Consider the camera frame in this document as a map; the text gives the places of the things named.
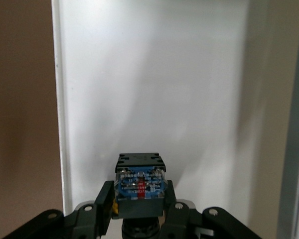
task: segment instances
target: beige wall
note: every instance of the beige wall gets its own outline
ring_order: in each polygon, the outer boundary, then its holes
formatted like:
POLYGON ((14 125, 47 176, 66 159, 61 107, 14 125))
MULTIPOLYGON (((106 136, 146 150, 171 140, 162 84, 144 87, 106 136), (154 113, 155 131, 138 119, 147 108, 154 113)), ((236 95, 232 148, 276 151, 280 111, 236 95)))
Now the beige wall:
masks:
POLYGON ((62 209, 50 1, 0 0, 0 238, 62 209))

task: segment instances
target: red component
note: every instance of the red component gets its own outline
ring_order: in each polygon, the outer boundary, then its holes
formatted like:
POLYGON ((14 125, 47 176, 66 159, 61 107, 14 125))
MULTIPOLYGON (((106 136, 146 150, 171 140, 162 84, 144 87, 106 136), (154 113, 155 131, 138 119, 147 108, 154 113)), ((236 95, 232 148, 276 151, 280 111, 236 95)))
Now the red component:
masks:
POLYGON ((144 199, 145 198, 145 182, 143 178, 139 178, 138 182, 138 198, 144 199))

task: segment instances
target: gray metal frame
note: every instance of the gray metal frame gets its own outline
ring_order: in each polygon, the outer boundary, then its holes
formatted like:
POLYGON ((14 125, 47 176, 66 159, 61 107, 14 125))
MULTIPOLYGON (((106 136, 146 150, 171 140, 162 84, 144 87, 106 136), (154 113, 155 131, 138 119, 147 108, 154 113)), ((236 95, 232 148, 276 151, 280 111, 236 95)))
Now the gray metal frame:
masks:
POLYGON ((277 238, 296 238, 299 216, 299 52, 279 206, 277 238))

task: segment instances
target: yellow component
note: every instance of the yellow component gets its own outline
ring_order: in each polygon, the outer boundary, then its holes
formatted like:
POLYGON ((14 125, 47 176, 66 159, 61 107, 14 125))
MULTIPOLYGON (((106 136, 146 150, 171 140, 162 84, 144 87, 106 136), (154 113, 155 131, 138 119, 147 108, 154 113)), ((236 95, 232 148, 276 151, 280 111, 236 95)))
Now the yellow component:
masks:
POLYGON ((113 200, 113 205, 112 205, 113 213, 119 214, 119 205, 117 204, 116 200, 113 200))

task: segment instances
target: brown wall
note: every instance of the brown wall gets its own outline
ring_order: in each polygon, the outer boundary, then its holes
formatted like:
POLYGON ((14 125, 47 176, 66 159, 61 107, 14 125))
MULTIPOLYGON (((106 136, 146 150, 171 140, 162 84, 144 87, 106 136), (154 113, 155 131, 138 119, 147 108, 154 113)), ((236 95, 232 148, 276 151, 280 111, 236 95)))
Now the brown wall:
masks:
POLYGON ((0 0, 0 238, 62 209, 51 2, 0 0))

